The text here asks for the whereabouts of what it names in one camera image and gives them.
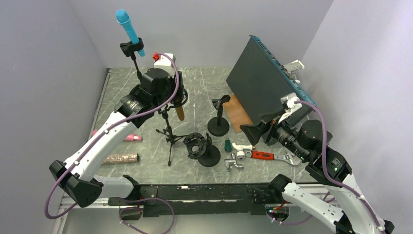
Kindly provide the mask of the glitter sequin microphone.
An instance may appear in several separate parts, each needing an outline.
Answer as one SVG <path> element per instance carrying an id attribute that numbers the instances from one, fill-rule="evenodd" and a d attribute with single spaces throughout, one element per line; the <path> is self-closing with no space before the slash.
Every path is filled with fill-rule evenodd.
<path id="1" fill-rule="evenodd" d="M 114 163 L 136 163 L 140 159 L 138 153 L 136 154 L 112 154 L 109 155 L 103 164 L 114 164 Z"/>

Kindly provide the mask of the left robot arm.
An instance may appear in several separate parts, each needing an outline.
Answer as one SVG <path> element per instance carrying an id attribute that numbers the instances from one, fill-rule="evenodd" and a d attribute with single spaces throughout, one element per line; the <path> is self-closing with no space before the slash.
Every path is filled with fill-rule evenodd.
<path id="1" fill-rule="evenodd" d="M 109 154 L 134 130 L 153 117 L 162 107 L 187 96 L 182 72 L 170 75 L 162 68 L 150 68 L 140 83 L 121 98 L 104 125 L 74 155 L 55 160 L 49 170 L 60 187 L 79 207 L 87 207 L 99 198 L 119 197 L 135 204 L 140 185 L 131 176 L 104 177 L 97 171 Z"/>

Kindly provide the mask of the gold microphone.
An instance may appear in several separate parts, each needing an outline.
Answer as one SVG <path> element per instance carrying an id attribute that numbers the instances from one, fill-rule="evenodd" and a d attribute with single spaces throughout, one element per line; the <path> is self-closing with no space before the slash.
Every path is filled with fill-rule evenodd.
<path id="1" fill-rule="evenodd" d="M 184 113 L 183 106 L 181 105 L 181 106 L 175 107 L 175 111 L 176 111 L 176 114 L 178 116 L 178 119 L 180 121 L 184 121 L 185 120 L 185 113 Z"/>

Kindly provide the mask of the black shock-mount stand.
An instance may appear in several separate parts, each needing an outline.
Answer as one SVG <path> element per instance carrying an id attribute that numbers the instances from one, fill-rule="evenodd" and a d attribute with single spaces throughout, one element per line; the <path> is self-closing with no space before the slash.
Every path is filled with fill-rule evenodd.
<path id="1" fill-rule="evenodd" d="M 206 136 L 198 132 L 187 135 L 183 143 L 188 151 L 188 158 L 197 160 L 204 167 L 214 167 L 221 160 L 219 149 L 212 144 L 209 133 Z"/>

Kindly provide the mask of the black clip stand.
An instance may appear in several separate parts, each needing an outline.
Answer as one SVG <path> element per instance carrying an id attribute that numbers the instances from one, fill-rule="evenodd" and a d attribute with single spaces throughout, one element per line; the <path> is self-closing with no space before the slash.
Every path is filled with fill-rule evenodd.
<path id="1" fill-rule="evenodd" d="M 217 110 L 217 116 L 209 120 L 207 124 L 208 131 L 216 136 L 222 137 L 229 131 L 229 123 L 223 118 L 223 104 L 230 101 L 230 95 L 224 95 L 219 99 L 213 99 L 212 105 Z"/>

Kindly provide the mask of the blue microphone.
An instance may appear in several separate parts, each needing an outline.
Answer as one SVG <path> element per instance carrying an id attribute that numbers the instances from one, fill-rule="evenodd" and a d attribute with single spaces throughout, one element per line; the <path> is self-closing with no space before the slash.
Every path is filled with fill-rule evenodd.
<path id="1" fill-rule="evenodd" d="M 117 22 L 123 27 L 130 41 L 121 43 L 120 48 L 126 57 L 130 57 L 134 52 L 137 52 L 141 57 L 146 55 L 144 44 L 140 37 L 137 36 L 135 29 L 131 23 L 129 14 L 124 9 L 119 9 L 115 13 Z"/>

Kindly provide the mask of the black tripod microphone stand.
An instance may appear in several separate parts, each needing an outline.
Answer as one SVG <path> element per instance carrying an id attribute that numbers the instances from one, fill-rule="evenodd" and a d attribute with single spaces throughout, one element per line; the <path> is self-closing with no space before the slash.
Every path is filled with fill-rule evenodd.
<path id="1" fill-rule="evenodd" d="M 175 109 L 175 107 L 169 106 L 168 104 L 161 110 L 158 111 L 158 113 L 162 116 L 162 118 L 166 122 L 166 128 L 164 128 L 162 131 L 159 129 L 156 129 L 157 133 L 163 134 L 166 136 L 166 142 L 170 144 L 169 148 L 169 158 L 168 158 L 168 166 L 171 166 L 171 150 L 173 145 L 178 142 L 180 139 L 184 138 L 186 135 L 175 135 L 173 133 L 173 129 L 169 123 L 169 110 L 170 109 Z"/>

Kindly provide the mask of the pink microphone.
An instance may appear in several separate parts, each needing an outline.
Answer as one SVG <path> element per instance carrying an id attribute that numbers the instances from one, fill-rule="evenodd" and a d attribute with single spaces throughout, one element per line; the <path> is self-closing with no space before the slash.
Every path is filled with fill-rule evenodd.
<path id="1" fill-rule="evenodd" d="M 108 131 L 108 133 L 106 133 L 104 130 L 99 131 L 98 129 L 95 129 L 92 131 L 90 139 L 94 138 L 95 136 L 101 133 L 103 133 L 104 137 L 109 137 L 111 139 L 120 139 L 120 137 L 122 136 L 123 137 L 122 140 L 126 142 L 141 141 L 143 139 L 141 136 L 136 135 L 136 134 L 125 134 L 123 132 L 119 133 L 119 132 L 115 132 L 114 130 Z"/>

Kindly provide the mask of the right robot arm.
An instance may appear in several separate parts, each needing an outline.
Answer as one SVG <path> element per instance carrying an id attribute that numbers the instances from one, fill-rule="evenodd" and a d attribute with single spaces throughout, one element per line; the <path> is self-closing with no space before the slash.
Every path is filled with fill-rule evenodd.
<path id="1" fill-rule="evenodd" d="M 297 132 L 285 121 L 263 119 L 258 125 L 241 125 L 240 129 L 252 145 L 267 133 L 267 140 L 275 139 L 301 159 L 307 164 L 305 170 L 327 189 L 338 206 L 316 198 L 282 174 L 268 184 L 272 201 L 285 200 L 301 207 L 336 234 L 391 234 L 394 231 L 394 224 L 380 218 L 372 209 L 344 156 L 328 147 L 329 133 L 324 122 L 308 120 Z"/>

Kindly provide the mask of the black stand holding blue microphone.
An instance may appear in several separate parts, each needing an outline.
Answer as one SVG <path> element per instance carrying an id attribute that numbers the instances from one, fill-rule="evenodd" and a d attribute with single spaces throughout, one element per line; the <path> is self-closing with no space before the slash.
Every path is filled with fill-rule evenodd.
<path id="1" fill-rule="evenodd" d="M 136 69 L 136 75 L 138 79 L 141 80 L 142 73 L 139 70 L 139 67 L 137 64 L 135 52 L 138 52 L 144 49 L 144 43 L 142 39 L 138 37 L 138 43 L 132 43 L 131 41 L 129 41 L 127 43 L 119 44 L 119 47 L 126 57 L 131 58 L 131 60 L 134 63 L 135 69 Z"/>

